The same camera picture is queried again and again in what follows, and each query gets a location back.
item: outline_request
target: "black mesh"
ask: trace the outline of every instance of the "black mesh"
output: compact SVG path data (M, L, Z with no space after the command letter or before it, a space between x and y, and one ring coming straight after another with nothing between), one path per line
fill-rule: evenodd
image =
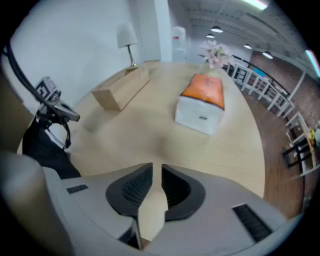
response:
M145 199L152 185L152 168L147 168L144 172L123 184L123 197L134 204L140 206Z
M146 163L117 179L106 189L107 201L119 214L136 218L139 206L152 185L152 176L152 163Z

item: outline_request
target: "white wall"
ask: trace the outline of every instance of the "white wall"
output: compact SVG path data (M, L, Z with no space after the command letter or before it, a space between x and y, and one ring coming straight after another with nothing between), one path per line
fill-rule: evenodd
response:
M168 0L171 29L179 26L185 28L185 48L188 50L191 44L192 26L185 9L179 0Z
M227 32L213 33L215 38L207 38L206 35L211 33L209 28L192 27L190 50L186 57L187 62L192 63L204 63L202 57L199 54L199 45L206 40L216 40L218 44L222 43L230 47L233 55L238 56L246 61L250 61L252 56L252 50L244 47L243 42L238 36L234 36Z
M134 23L139 25L137 35L142 61L160 60L160 41L156 6L154 0L129 0L133 13L137 14Z
M172 61L172 40L168 0L154 0L161 61Z
M128 67L128 50L118 49L116 27L132 22L140 35L129 1L40 1L11 39L13 53L31 84L50 76L62 90L61 98L73 106L100 82ZM139 63L138 46L132 45L131 51ZM6 57L1 64L24 104L35 113L38 104L13 75Z

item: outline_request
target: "white box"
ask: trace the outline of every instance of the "white box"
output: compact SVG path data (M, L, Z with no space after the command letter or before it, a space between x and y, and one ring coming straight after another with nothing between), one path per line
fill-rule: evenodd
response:
M213 134L225 113L222 81L204 74L195 74L179 96L175 122L202 133Z
M224 110L212 103L180 96L175 110L175 121L178 124L211 135L220 124Z

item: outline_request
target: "wooden table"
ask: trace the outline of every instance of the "wooden table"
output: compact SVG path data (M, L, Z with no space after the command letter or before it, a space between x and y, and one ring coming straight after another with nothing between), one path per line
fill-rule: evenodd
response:
M258 127L224 70L219 76L225 114L217 132L208 136L175 123L178 96L200 69L200 64L152 63L150 81L122 111L103 110L88 93L74 107L80 121L69 123L70 160L83 176L153 163L153 185L139 208L141 236L148 240L162 228L168 207L161 188L161 164L226 177L264 195L265 161Z

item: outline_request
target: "orange lid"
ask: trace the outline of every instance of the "orange lid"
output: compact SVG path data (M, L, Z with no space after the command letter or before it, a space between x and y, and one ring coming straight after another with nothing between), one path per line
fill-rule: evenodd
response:
M224 89L220 78L195 74L189 86L181 94L225 109Z

